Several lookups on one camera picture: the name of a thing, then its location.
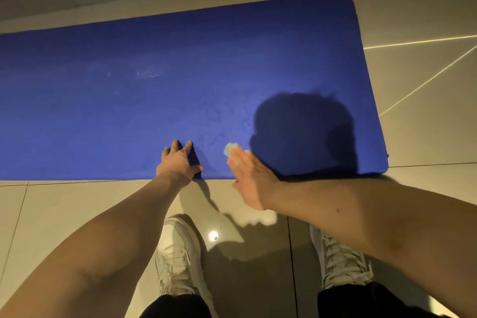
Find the pant leg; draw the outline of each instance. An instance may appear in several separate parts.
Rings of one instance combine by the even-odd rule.
[[[435,318],[418,307],[408,307],[384,285],[345,284],[318,293],[319,318]]]
[[[182,294],[158,297],[139,318],[211,318],[211,316],[202,297],[197,294]]]

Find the white sneaker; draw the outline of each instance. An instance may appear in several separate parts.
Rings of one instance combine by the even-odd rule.
[[[373,270],[371,264],[366,265],[363,253],[326,236],[313,225],[310,235],[321,266],[323,289],[343,284],[366,285],[372,281]]]
[[[218,318],[202,271],[199,237],[182,217],[175,215],[164,221],[155,257],[161,295],[197,293],[212,318]]]

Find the light line on floor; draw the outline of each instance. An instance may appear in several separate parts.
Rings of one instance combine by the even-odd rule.
[[[435,76],[433,76],[432,78],[428,79],[426,82],[424,82],[422,85],[420,85],[419,87],[417,87],[414,91],[412,91],[411,93],[409,93],[407,96],[405,96],[404,98],[400,99],[399,101],[397,101],[395,104],[393,104],[392,106],[390,106],[390,108],[388,108],[387,110],[385,110],[383,113],[381,113],[379,115],[379,117],[381,117],[382,115],[384,115],[387,111],[389,111],[391,108],[393,108],[394,106],[396,106],[397,104],[401,103],[402,101],[404,101],[406,98],[408,98],[411,94],[413,94],[414,92],[416,92],[418,89],[422,88],[423,86],[425,86],[427,83],[429,83],[430,81],[432,81],[434,78],[436,78],[439,74],[441,74],[442,72],[444,72],[445,70],[447,70],[449,67],[453,66],[455,63],[457,63],[458,61],[460,61],[462,58],[464,58],[467,54],[469,54],[470,52],[472,52],[474,49],[477,48],[477,45],[472,47],[469,51],[465,52],[464,54],[462,54],[462,56],[460,56],[459,58],[457,58],[454,62],[452,62],[451,64],[449,64],[447,67],[445,67],[443,70],[441,70],[438,74],[436,74]]]
[[[476,36],[465,36],[465,37],[452,37],[452,38],[420,40],[420,41],[417,41],[417,42],[407,42],[407,43],[375,45],[373,47],[364,47],[363,49],[376,49],[376,48],[384,48],[384,47],[387,47],[387,46],[410,45],[410,44],[421,44],[421,43],[431,43],[431,42],[443,42],[445,40],[457,40],[457,39],[468,39],[468,38],[477,38],[477,35]]]

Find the tile floor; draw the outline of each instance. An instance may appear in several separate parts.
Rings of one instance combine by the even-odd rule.
[[[3,21],[0,33],[249,1],[259,0],[115,1]],[[387,174],[477,203],[475,0],[354,1],[390,154]],[[446,40],[419,43],[434,39]],[[0,182],[0,306],[65,237],[145,183]],[[222,317],[317,316],[319,266],[306,224],[248,208],[231,181],[193,182],[169,213],[189,214],[203,235],[206,279]],[[399,272],[379,261],[373,268],[406,302],[445,312]],[[149,265],[127,317],[156,298],[156,279]]]

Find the shoelace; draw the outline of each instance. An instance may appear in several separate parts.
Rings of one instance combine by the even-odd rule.
[[[325,258],[328,261],[325,267],[323,288],[342,284],[366,285],[371,282],[373,270],[371,264],[366,266],[364,255],[340,244],[332,237],[322,236]]]
[[[187,251],[180,245],[170,245],[162,254],[158,252],[156,269],[162,294],[194,294],[194,288],[190,286],[189,265]]]

